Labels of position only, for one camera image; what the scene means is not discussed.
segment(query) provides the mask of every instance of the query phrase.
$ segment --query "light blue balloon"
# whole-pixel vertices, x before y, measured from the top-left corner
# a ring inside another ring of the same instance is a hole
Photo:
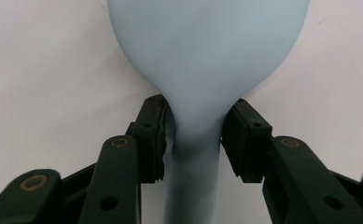
[[[108,0],[121,48],[175,116],[165,223],[215,223],[223,119],[290,52],[308,3]]]

